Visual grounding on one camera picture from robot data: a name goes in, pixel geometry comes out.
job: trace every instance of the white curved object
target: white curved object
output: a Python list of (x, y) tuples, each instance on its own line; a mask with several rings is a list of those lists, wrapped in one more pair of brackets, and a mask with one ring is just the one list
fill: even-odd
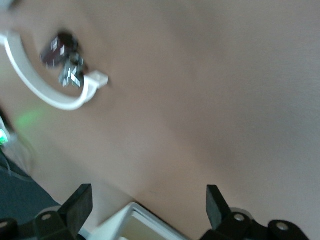
[(97, 89), (108, 84), (108, 76), (99, 71), (84, 75), (83, 90), (80, 97), (75, 98), (62, 94), (49, 86), (32, 66), (20, 35), (13, 31), (0, 33), (0, 44), (5, 47), (10, 62), (27, 87), (49, 105), (62, 110), (76, 110), (90, 101)]

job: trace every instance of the beige table surface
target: beige table surface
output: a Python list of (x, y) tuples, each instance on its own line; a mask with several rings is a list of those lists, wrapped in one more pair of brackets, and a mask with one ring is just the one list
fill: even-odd
[(108, 86), (55, 109), (0, 49), (0, 107), (33, 147), (32, 177), (63, 203), (92, 183), (96, 226), (136, 199), (191, 239), (210, 227), (206, 185), (266, 225), (311, 239), (320, 219), (320, 1), (19, 0), (0, 31), (39, 61), (60, 29)]

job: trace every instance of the green led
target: green led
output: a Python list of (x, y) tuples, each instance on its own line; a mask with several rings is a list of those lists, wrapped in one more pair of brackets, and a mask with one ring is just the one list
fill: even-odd
[(0, 129), (0, 146), (8, 142), (8, 137), (2, 129)]

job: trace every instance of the screw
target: screw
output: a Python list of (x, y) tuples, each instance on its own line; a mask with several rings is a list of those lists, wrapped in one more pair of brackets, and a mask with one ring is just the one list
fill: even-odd
[(49, 218), (51, 218), (51, 214), (46, 214), (44, 216), (42, 216), (42, 220), (45, 221), (45, 220), (48, 220)]
[(278, 222), (276, 224), (277, 228), (282, 230), (282, 231), (288, 231), (289, 230), (289, 227), (287, 224), (285, 224), (284, 222)]
[(5, 228), (7, 225), (8, 225), (7, 221), (4, 221), (4, 222), (0, 223), (0, 229), (1, 228)]
[(243, 215), (241, 215), (241, 214), (234, 215), (234, 218), (239, 222), (242, 222), (242, 221), (245, 220), (245, 217)]

